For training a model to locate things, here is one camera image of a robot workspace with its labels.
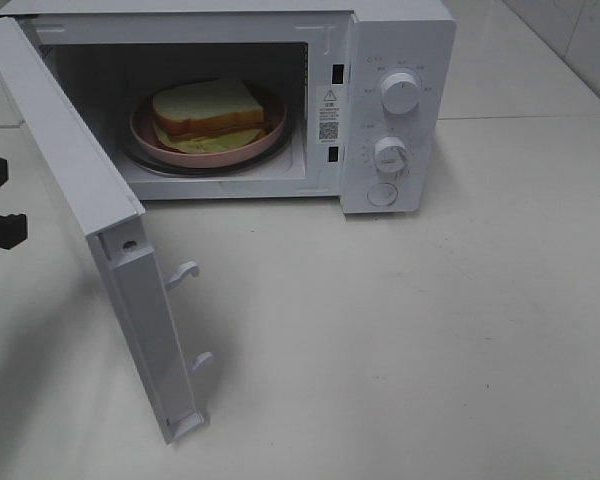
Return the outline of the round white door button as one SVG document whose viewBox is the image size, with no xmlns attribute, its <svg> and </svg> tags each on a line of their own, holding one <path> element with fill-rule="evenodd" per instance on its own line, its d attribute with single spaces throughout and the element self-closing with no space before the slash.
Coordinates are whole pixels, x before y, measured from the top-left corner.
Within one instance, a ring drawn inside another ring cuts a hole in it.
<svg viewBox="0 0 600 480">
<path fill-rule="evenodd" d="M 367 192 L 368 201 L 377 207 L 386 207 L 392 205 L 396 201 L 397 196 L 397 187 L 387 182 L 373 185 Z"/>
</svg>

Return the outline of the toast sandwich with lettuce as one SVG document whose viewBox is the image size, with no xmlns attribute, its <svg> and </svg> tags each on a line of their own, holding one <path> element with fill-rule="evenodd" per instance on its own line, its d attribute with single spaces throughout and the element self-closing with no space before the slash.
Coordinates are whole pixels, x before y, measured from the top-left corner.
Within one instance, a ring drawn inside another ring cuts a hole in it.
<svg viewBox="0 0 600 480">
<path fill-rule="evenodd" d="M 163 89 L 151 98 L 160 143 L 187 154 L 244 147 L 269 130 L 264 107 L 239 79 L 219 79 Z"/>
</svg>

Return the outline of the white microwave door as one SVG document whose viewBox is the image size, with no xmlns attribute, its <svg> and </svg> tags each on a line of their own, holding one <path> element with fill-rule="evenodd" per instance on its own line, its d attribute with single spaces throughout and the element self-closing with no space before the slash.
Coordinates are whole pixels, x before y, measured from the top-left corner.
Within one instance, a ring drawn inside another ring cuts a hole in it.
<svg viewBox="0 0 600 480">
<path fill-rule="evenodd" d="M 64 215 L 88 244 L 161 434 L 172 443 L 204 422 L 191 376 L 212 355 L 185 358 L 168 298 L 199 266 L 161 271 L 144 207 L 12 18 L 0 18 L 0 84 Z"/>
</svg>

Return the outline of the pink round plate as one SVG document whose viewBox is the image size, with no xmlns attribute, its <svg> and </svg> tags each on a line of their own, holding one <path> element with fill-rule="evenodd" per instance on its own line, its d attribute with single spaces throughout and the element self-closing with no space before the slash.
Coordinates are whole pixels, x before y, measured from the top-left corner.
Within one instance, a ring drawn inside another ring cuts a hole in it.
<svg viewBox="0 0 600 480">
<path fill-rule="evenodd" d="M 169 86 L 163 89 L 173 88 L 184 84 L 219 79 L 205 79 L 202 81 L 181 83 L 179 85 Z M 241 148 L 210 154 L 187 154 L 172 150 L 162 145 L 154 131 L 151 98 L 155 93 L 163 89 L 150 94 L 130 114 L 129 126 L 132 129 L 133 137 L 140 143 L 141 148 L 146 153 L 168 164 L 180 166 L 211 167 L 214 163 L 218 163 L 220 166 L 229 165 L 233 162 L 246 160 L 263 152 L 280 137 L 288 120 L 288 107 L 285 101 L 272 90 L 257 83 L 242 79 L 239 80 L 245 84 L 256 100 L 264 107 L 265 122 L 267 123 L 269 130 L 268 133 L 261 139 Z"/>
</svg>

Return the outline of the glass microwave turntable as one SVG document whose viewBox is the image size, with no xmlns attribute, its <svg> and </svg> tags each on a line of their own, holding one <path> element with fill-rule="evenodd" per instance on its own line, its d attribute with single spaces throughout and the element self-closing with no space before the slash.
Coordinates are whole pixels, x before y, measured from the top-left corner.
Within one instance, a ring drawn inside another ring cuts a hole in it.
<svg viewBox="0 0 600 480">
<path fill-rule="evenodd" d="M 280 137 L 263 152 L 246 160 L 233 162 L 229 165 L 220 166 L 214 163 L 211 167 L 192 167 L 168 164 L 150 154 L 146 153 L 140 143 L 133 138 L 132 129 L 129 126 L 120 127 L 117 133 L 119 149 L 136 165 L 155 172 L 159 175 L 175 175 L 182 177 L 213 177 L 224 174 L 233 174 L 237 171 L 254 169 L 257 166 L 273 163 L 281 152 L 291 143 L 295 133 L 295 122 L 287 121 Z"/>
</svg>

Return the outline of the white lower timer knob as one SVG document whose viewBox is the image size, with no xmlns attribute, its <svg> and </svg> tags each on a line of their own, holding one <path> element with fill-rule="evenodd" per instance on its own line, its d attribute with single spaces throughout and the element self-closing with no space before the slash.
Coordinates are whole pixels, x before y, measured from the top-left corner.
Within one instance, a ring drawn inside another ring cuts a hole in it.
<svg viewBox="0 0 600 480">
<path fill-rule="evenodd" d="M 398 173 L 405 169 L 409 162 L 406 144 L 395 136 L 381 138 L 374 145 L 373 160 L 380 173 Z"/>
</svg>

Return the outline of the white microwave oven body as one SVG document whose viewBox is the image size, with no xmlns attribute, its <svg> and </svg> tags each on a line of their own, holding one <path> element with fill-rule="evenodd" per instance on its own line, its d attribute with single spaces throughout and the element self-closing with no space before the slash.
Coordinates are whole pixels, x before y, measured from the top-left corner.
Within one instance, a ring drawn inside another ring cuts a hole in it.
<svg viewBox="0 0 600 480">
<path fill-rule="evenodd" d="M 439 1 L 11 1 L 18 22 L 141 205 L 146 200 L 334 197 L 349 214 L 418 208 L 456 24 Z M 380 83 L 414 73 L 418 105 L 388 112 Z M 295 122 L 273 163 L 213 177 L 159 175 L 118 147 L 150 94 L 236 78 L 279 95 Z M 395 136 L 409 162 L 380 173 L 375 143 Z M 372 205 L 378 183 L 396 201 Z"/>
</svg>

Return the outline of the white upper power knob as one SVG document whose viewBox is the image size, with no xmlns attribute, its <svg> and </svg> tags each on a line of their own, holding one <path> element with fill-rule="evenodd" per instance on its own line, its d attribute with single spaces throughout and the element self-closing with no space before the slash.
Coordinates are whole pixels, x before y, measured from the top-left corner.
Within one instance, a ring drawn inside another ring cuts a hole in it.
<svg viewBox="0 0 600 480">
<path fill-rule="evenodd" d="M 413 110 L 420 101 L 421 85 L 411 71 L 396 70 L 387 74 L 380 83 L 384 108 L 396 115 Z"/>
</svg>

